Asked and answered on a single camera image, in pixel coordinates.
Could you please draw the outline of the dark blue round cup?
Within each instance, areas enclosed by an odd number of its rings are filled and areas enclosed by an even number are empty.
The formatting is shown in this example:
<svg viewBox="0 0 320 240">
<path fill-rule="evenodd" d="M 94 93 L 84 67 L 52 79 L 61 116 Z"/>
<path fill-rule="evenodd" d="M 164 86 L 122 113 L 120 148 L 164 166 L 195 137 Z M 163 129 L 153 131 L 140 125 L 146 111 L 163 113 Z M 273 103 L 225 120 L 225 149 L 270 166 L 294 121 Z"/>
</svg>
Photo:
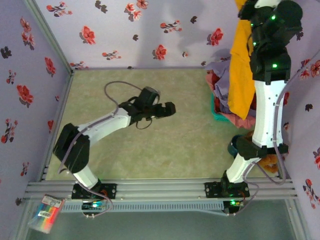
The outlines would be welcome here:
<svg viewBox="0 0 320 240">
<path fill-rule="evenodd" d="M 237 154 L 238 154 L 238 147 L 237 147 L 237 140 L 238 138 L 242 137 L 241 134 L 237 134 L 232 137 L 230 140 L 228 146 L 227 146 L 227 151 L 228 153 L 235 159 Z"/>
</svg>

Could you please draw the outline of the pink t-shirt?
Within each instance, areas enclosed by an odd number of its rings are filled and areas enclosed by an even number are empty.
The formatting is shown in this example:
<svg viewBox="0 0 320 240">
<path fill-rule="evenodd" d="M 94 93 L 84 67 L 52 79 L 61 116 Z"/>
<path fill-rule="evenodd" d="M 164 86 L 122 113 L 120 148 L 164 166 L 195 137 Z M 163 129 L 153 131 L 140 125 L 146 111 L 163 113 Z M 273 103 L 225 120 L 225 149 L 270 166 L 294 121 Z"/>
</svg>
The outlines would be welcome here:
<svg viewBox="0 0 320 240">
<path fill-rule="evenodd" d="M 220 78 L 214 73 L 213 70 L 207 70 L 205 80 L 209 86 L 209 89 L 211 90 L 211 94 L 214 94 L 214 84 L 217 83 Z M 255 117 L 250 115 L 246 119 L 242 119 L 234 113 L 221 112 L 221 114 L 227 117 L 230 120 L 230 123 L 237 128 L 250 129 L 256 122 Z"/>
</svg>

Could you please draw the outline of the orange t-shirt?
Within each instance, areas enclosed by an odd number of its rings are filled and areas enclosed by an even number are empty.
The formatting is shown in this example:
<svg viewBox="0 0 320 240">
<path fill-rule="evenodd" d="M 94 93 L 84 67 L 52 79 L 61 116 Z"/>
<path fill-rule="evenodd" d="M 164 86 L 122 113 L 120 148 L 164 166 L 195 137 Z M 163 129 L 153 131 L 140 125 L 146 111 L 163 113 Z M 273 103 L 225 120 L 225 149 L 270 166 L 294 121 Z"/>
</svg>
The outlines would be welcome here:
<svg viewBox="0 0 320 240">
<path fill-rule="evenodd" d="M 250 21 L 239 20 L 230 50 L 228 106 L 243 120 L 247 118 L 255 94 L 250 68 L 250 54 L 253 51 L 251 33 Z"/>
</svg>

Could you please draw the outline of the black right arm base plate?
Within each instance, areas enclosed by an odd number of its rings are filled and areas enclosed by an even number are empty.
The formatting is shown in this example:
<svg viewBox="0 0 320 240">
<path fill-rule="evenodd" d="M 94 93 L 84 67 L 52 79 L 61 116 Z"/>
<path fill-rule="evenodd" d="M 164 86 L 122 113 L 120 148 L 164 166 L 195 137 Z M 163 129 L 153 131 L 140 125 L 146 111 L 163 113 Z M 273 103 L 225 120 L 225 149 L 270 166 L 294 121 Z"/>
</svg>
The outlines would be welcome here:
<svg viewBox="0 0 320 240">
<path fill-rule="evenodd" d="M 206 182 L 204 184 L 206 198 L 248 198 L 250 196 L 248 184 Z"/>
</svg>

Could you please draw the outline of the teal plastic laundry basket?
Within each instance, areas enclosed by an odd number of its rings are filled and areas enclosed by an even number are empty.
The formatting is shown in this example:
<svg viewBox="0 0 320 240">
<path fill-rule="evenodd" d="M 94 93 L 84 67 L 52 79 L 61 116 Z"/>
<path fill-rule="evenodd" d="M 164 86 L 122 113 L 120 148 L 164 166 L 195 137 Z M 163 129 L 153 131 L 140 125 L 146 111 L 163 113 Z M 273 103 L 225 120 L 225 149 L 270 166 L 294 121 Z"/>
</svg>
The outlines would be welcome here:
<svg viewBox="0 0 320 240">
<path fill-rule="evenodd" d="M 221 114 L 220 111 L 220 100 L 212 93 L 211 94 L 211 113 L 213 115 L 213 119 L 218 122 L 230 123 L 230 120 Z"/>
</svg>

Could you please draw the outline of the small controller board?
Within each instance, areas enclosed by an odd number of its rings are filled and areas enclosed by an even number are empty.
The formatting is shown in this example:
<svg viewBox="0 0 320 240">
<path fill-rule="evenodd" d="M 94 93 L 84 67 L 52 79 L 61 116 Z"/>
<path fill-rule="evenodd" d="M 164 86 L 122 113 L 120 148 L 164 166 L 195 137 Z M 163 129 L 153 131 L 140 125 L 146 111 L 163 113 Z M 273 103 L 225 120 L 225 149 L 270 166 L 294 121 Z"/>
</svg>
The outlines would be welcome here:
<svg viewBox="0 0 320 240">
<path fill-rule="evenodd" d="M 102 200 L 98 201 L 83 201 L 81 209 L 85 211 L 93 210 L 93 211 L 102 211 L 106 207 L 106 202 Z"/>
<path fill-rule="evenodd" d="M 227 215 L 236 214 L 242 207 L 244 207 L 244 203 L 242 200 L 226 200 L 223 201 L 223 212 Z"/>
</svg>

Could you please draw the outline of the brown plush teddy toy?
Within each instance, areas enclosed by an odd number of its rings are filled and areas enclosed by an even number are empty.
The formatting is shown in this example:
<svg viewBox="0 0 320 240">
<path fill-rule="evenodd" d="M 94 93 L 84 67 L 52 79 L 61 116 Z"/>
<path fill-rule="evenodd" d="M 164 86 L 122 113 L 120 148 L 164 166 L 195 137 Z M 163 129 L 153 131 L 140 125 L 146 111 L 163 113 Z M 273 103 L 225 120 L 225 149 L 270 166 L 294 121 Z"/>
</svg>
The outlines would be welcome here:
<svg viewBox="0 0 320 240">
<path fill-rule="evenodd" d="M 270 174 L 275 174 L 278 172 L 278 157 L 276 154 L 268 154 L 257 162 L 258 166 L 264 171 Z"/>
</svg>

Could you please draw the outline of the grey aluminium side rail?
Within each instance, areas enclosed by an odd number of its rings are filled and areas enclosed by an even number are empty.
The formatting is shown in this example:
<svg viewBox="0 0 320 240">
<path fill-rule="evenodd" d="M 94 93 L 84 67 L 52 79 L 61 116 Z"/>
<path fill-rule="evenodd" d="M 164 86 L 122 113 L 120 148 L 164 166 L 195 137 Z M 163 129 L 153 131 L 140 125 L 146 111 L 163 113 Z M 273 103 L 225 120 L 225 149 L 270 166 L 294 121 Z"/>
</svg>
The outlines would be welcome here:
<svg viewBox="0 0 320 240">
<path fill-rule="evenodd" d="M 46 179 L 46 175 L 48 172 L 48 168 L 50 166 L 50 161 L 53 154 L 53 149 L 55 147 L 55 142 L 58 138 L 58 133 L 61 125 L 61 121 L 63 118 L 63 114 L 65 111 L 66 103 L 68 100 L 68 96 L 70 93 L 70 89 L 72 86 L 72 82 L 74 79 L 75 72 L 71 71 L 71 74 L 66 78 L 65 84 L 63 86 L 62 93 L 59 95 L 59 101 L 57 106 L 57 111 L 53 118 L 53 125 L 51 132 L 49 133 L 48 141 L 45 147 L 43 159 L 39 168 L 39 173 L 37 174 L 37 182 L 41 182 Z"/>
</svg>

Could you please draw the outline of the grey aluminium frame rail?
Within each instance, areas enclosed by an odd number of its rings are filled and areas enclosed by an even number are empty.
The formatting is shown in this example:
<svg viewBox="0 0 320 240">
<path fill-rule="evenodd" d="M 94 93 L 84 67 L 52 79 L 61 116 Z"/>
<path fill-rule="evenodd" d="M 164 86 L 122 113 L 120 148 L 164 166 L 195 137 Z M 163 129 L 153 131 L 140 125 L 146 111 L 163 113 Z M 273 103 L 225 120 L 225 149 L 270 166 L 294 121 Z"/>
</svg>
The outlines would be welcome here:
<svg viewBox="0 0 320 240">
<path fill-rule="evenodd" d="M 115 201 L 209 201 L 205 183 L 218 182 L 218 178 L 174 178 L 174 179 L 110 179 L 104 184 L 116 184 Z M 298 193 L 290 179 L 276 185 L 265 177 L 249 178 L 249 193 L 257 193 L 255 200 L 297 199 Z M 29 182 L 24 199 L 42 198 L 49 194 L 58 198 L 70 198 L 74 180 L 44 180 Z"/>
</svg>

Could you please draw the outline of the grey aluminium corner post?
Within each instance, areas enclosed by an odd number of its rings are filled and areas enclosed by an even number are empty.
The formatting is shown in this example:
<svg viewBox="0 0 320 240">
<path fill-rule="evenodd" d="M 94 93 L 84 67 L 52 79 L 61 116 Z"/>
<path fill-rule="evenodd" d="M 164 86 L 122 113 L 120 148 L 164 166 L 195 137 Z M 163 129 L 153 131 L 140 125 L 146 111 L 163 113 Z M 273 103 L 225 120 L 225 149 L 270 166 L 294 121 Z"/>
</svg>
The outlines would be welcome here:
<svg viewBox="0 0 320 240">
<path fill-rule="evenodd" d="M 36 3 L 35 0 L 22 0 L 22 1 L 25 4 L 25 6 L 28 8 L 31 15 L 34 17 L 38 27 L 40 28 L 42 34 L 45 36 L 52 50 L 56 53 L 60 61 L 63 63 L 64 68 L 69 73 L 69 75 L 72 76 L 74 71 L 70 67 L 64 52 L 62 51 L 55 35 L 53 34 L 44 15 L 42 14 L 38 4 Z"/>
</svg>

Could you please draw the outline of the colourful marker pen pack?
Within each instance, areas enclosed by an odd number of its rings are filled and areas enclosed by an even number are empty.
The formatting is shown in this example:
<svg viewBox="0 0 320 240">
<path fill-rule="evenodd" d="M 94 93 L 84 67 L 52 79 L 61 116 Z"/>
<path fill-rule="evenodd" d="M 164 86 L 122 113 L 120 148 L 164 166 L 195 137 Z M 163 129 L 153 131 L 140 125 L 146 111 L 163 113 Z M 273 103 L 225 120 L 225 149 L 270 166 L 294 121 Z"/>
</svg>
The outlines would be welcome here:
<svg viewBox="0 0 320 240">
<path fill-rule="evenodd" d="M 28 222 L 28 227 L 32 230 L 49 234 L 64 204 L 64 198 L 45 194 L 35 214 Z"/>
</svg>

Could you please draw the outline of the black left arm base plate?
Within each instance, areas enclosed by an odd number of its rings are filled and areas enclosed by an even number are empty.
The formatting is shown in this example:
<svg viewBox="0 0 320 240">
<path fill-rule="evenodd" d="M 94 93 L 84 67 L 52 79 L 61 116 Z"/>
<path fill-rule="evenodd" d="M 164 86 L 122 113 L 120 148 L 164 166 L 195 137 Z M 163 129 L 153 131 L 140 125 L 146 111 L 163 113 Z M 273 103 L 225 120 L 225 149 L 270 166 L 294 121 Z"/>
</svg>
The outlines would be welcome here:
<svg viewBox="0 0 320 240">
<path fill-rule="evenodd" d="M 94 192 L 98 192 L 101 195 L 109 197 L 111 200 L 114 200 L 116 198 L 117 193 L 117 184 L 115 183 L 101 183 L 100 186 L 93 189 Z M 74 184 L 71 198 L 73 200 L 88 200 L 88 199 L 104 199 L 101 196 L 98 196 L 96 194 L 93 194 L 84 188 L 82 188 L 79 184 Z"/>
</svg>

